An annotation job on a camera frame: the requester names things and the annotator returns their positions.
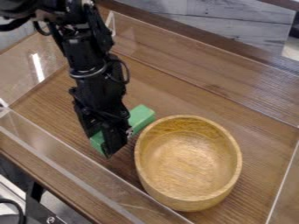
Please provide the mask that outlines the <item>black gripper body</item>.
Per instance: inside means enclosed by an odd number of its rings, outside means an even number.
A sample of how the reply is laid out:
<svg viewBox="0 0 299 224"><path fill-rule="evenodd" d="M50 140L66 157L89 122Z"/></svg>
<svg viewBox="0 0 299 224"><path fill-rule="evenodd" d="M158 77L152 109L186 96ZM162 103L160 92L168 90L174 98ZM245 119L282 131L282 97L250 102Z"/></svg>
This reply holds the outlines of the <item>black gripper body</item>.
<svg viewBox="0 0 299 224"><path fill-rule="evenodd" d="M126 123L129 117L122 103L130 77L126 64L114 54L108 55L105 62L102 72L89 77L72 77L77 86L69 89L69 94L86 137L100 131L102 123Z"/></svg>

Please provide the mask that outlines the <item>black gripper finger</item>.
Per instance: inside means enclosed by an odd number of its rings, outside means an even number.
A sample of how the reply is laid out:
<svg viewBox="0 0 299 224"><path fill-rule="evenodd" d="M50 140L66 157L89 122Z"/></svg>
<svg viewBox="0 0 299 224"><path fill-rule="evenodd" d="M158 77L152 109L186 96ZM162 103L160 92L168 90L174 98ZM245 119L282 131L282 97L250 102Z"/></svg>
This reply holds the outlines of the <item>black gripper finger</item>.
<svg viewBox="0 0 299 224"><path fill-rule="evenodd" d="M104 142L101 150L105 158L110 158L126 144L128 121L102 122L100 126Z"/></svg>

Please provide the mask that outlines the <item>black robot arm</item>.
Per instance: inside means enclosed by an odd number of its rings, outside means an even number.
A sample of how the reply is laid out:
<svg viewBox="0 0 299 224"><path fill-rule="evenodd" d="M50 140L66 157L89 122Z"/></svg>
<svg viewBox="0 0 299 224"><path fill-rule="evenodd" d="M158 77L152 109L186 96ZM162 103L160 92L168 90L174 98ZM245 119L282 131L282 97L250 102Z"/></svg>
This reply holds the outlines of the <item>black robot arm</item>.
<svg viewBox="0 0 299 224"><path fill-rule="evenodd" d="M73 110L88 139L104 157L126 144L129 112L122 103L129 82L125 63L110 53L112 31L94 0L0 0L0 32L26 22L50 36L69 64Z"/></svg>

